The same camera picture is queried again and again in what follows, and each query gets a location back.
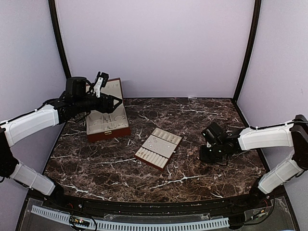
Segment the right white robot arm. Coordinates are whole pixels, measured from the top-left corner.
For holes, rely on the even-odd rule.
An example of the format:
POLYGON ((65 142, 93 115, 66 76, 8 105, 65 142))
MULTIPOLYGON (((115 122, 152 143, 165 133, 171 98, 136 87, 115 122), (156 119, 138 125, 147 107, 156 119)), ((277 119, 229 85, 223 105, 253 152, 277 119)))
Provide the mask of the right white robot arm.
POLYGON ((308 120, 296 115, 293 120, 265 127, 241 128, 226 132, 217 123, 202 131, 206 144, 200 147, 199 159, 218 163, 233 154, 270 147, 292 147, 293 151, 273 170, 256 181, 246 197, 250 209, 264 201, 264 195, 308 169, 308 120))

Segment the beige jewelry tray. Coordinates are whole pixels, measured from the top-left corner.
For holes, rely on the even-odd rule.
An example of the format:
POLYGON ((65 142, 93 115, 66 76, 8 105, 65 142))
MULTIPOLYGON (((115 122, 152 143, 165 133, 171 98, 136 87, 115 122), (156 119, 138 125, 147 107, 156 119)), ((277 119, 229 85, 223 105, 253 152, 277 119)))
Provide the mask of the beige jewelry tray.
POLYGON ((156 128, 134 154, 134 157, 163 171, 181 140, 181 136, 156 128))

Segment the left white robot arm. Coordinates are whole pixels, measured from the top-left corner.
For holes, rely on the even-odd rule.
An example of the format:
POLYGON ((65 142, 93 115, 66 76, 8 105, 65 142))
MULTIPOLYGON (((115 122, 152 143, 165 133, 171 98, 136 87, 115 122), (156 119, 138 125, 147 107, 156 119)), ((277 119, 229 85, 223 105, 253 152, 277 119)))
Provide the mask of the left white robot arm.
POLYGON ((99 72, 94 83, 85 77, 70 77, 66 80, 64 92, 60 97, 45 101, 33 111, 4 120, 0 123, 0 176, 25 185, 43 195, 58 210, 68 206, 62 187, 26 166, 15 158, 11 147, 19 141, 49 127, 69 121, 75 116, 93 111, 113 113, 123 103, 119 79, 109 79, 108 74, 99 72))

